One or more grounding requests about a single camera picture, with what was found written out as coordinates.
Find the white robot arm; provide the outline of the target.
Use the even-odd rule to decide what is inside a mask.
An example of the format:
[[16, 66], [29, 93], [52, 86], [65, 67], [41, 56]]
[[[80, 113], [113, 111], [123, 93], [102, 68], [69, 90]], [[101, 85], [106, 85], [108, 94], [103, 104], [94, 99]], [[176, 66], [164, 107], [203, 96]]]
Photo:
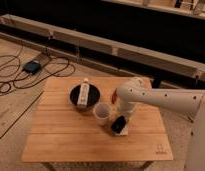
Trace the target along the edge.
[[205, 171], [205, 90], [144, 88], [134, 77], [117, 87], [125, 103], [140, 102], [194, 115], [184, 171]]

